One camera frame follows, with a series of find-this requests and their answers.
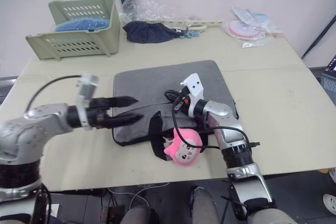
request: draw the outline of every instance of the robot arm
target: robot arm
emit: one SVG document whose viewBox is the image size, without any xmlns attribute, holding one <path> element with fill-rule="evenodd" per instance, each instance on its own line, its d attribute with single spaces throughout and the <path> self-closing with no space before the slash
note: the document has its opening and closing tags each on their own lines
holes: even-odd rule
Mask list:
<svg viewBox="0 0 336 224">
<path fill-rule="evenodd" d="M 215 133 L 231 181 L 229 195 L 236 218 L 247 219 L 249 224 L 295 224 L 276 208 L 259 166 L 252 158 L 251 148 L 259 143 L 248 141 L 232 109 L 226 104 L 203 100 L 203 86 L 196 73 L 182 84 L 189 90 L 189 116 L 201 118 Z"/>
<path fill-rule="evenodd" d="M 129 106 L 137 100 L 132 97 L 92 99 L 95 79 L 88 75 L 82 77 L 76 106 L 42 105 L 0 124 L 0 221 L 44 222 L 46 197 L 41 187 L 39 163 L 45 144 L 53 136 L 78 127 L 111 129 L 133 124 L 143 117 L 136 113 L 109 116 L 110 108 Z"/>
</svg>

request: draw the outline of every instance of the table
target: table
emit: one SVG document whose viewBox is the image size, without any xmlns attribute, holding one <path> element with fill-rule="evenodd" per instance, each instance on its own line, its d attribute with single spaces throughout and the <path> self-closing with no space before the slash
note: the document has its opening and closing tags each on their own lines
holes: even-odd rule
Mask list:
<svg viewBox="0 0 336 224">
<path fill-rule="evenodd" d="M 106 56 L 40 61 L 33 57 L 0 107 L 0 121 L 21 116 L 33 93 L 50 79 L 90 72 L 100 77 L 95 97 L 112 96 L 118 72 L 215 60 L 236 102 L 250 141 L 261 145 L 253 158 L 264 174 L 336 166 L 336 108 L 285 38 L 242 49 L 218 28 L 200 37 L 162 44 L 134 44 L 121 33 L 119 52 Z M 33 105 L 75 103 L 76 80 L 56 82 Z M 215 144 L 213 136 L 210 144 Z M 46 145 L 41 163 L 50 190 L 87 189 L 181 180 L 224 178 L 218 150 L 206 150 L 189 167 L 154 156 L 149 142 L 121 147 L 110 130 L 75 129 Z"/>
</svg>

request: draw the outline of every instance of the gray pad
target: gray pad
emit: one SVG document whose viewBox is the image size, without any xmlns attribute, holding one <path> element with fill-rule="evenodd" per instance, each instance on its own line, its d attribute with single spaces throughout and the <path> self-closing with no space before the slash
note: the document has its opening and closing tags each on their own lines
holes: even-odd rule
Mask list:
<svg viewBox="0 0 336 224">
<path fill-rule="evenodd" d="M 172 129 L 172 104 L 164 96 L 164 92 L 168 89 L 181 90 L 183 86 L 180 83 L 192 73 L 198 73 L 201 79 L 204 100 L 225 103 L 236 116 L 234 100 L 221 71 L 212 60 L 126 71 L 115 76 L 113 96 L 129 95 L 139 102 L 125 108 L 113 108 L 113 115 L 130 111 L 143 114 L 144 117 L 132 125 L 113 129 L 114 140 L 123 146 L 148 141 L 149 121 L 157 111 L 161 111 L 162 130 Z M 177 113 L 176 120 L 181 128 L 196 127 L 195 120 L 182 112 Z"/>
</svg>

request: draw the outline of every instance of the green plastic basket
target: green plastic basket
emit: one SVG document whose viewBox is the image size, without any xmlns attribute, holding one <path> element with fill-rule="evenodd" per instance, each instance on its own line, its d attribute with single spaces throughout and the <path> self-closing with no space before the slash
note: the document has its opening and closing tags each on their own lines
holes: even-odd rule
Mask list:
<svg viewBox="0 0 336 224">
<path fill-rule="evenodd" d="M 49 3 L 49 9 L 56 25 L 80 17 L 110 17 L 110 25 L 95 31 L 28 35 L 26 40 L 40 60 L 84 55 L 111 57 L 118 51 L 120 21 L 114 0 L 53 1 Z"/>
</svg>

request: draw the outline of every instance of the clear plastic bag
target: clear plastic bag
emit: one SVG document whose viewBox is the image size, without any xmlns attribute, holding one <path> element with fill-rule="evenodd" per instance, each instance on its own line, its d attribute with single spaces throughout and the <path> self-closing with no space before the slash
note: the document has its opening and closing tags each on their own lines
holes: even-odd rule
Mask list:
<svg viewBox="0 0 336 224">
<path fill-rule="evenodd" d="M 252 13 L 248 9 L 232 7 L 239 19 L 230 20 L 222 25 L 222 29 L 237 39 L 242 48 L 260 47 L 274 40 L 282 33 L 279 27 L 265 14 Z"/>
<path fill-rule="evenodd" d="M 162 19 L 180 19 L 172 7 L 157 0 L 125 0 L 122 4 L 124 13 L 131 20 L 149 21 Z"/>
<path fill-rule="evenodd" d="M 122 8 L 124 13 L 120 14 L 120 17 L 123 25 L 139 20 L 149 23 L 162 22 L 168 28 L 185 30 L 193 20 L 200 20 L 196 15 L 180 15 L 174 7 L 157 0 L 125 0 Z"/>
<path fill-rule="evenodd" d="M 253 13 L 241 7 L 232 7 L 232 11 L 242 22 L 254 30 L 265 31 L 270 34 L 282 34 L 280 28 L 266 14 Z"/>
</svg>

